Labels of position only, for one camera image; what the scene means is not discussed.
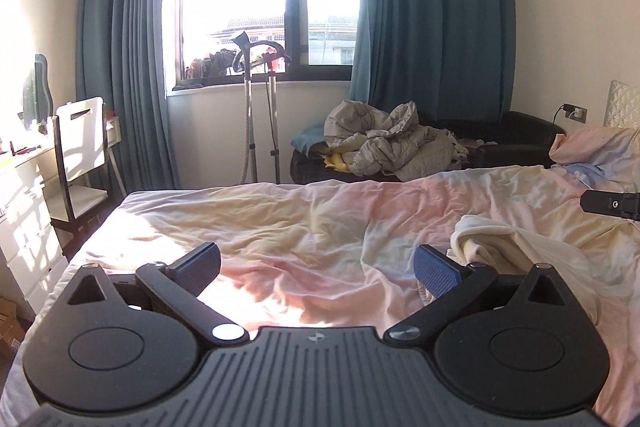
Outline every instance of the electrical outlet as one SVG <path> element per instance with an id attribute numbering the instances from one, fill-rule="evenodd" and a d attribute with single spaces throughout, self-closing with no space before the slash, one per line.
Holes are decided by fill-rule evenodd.
<path id="1" fill-rule="evenodd" d="M 571 104 L 564 105 L 568 106 L 564 110 L 565 117 L 580 123 L 587 123 L 587 110 L 585 108 Z"/>

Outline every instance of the black leather sofa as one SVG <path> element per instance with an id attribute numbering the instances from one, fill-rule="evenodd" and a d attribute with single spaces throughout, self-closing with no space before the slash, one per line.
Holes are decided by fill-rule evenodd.
<path id="1" fill-rule="evenodd" d="M 439 129 L 449 129 L 456 137 L 481 139 L 485 142 L 497 142 L 497 145 L 482 145 L 476 155 L 470 158 L 463 168 L 491 168 L 509 165 L 523 167 L 542 165 L 549 168 L 552 164 L 549 149 L 556 134 L 564 134 L 559 125 L 551 124 L 542 118 L 517 111 L 509 111 L 498 123 L 472 122 L 465 120 L 429 121 L 420 116 L 420 124 Z M 324 166 L 324 160 L 315 156 L 307 158 L 294 150 L 290 169 L 293 182 L 298 185 L 324 180 L 358 182 L 363 180 L 399 182 L 395 176 L 385 176 L 378 172 L 373 176 L 336 172 Z"/>

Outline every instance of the gray quilt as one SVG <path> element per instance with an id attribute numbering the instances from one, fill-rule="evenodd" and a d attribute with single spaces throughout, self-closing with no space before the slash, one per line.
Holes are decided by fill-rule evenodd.
<path id="1" fill-rule="evenodd" d="M 414 102 L 391 114 L 363 102 L 343 101 L 324 122 L 324 138 L 351 172 L 391 172 L 405 182 L 446 171 L 466 149 L 445 129 L 422 126 Z"/>

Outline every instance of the white quilted headboard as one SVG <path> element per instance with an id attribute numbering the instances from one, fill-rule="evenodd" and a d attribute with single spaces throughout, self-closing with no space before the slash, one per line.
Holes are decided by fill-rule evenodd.
<path id="1" fill-rule="evenodd" d="M 640 128 L 640 89 L 612 80 L 603 126 Z"/>

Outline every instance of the window frame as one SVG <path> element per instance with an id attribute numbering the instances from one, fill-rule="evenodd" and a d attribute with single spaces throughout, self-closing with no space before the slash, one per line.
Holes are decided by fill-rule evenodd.
<path id="1" fill-rule="evenodd" d="M 180 80 L 185 80 L 184 73 L 184 56 L 182 54 L 184 34 L 182 28 L 182 0 L 176 0 L 176 37 L 175 37 L 175 52 L 176 52 L 176 74 L 178 83 Z M 285 35 L 285 49 L 287 54 L 291 57 L 291 63 L 286 64 L 286 71 L 284 73 L 277 73 L 276 77 L 278 81 L 294 81 L 294 80 L 351 80 L 352 66 L 345 66 L 340 64 L 300 64 L 300 57 L 303 53 L 308 54 L 308 44 L 305 49 L 301 46 L 302 28 L 300 25 L 301 13 L 300 13 L 300 0 L 285 0 L 285 12 L 284 12 L 284 35 Z M 263 74 L 256 73 L 252 75 L 252 78 L 257 82 L 264 81 Z M 217 76 L 207 79 L 207 85 L 211 86 L 226 86 L 229 84 L 242 84 L 244 78 L 242 74 Z"/>

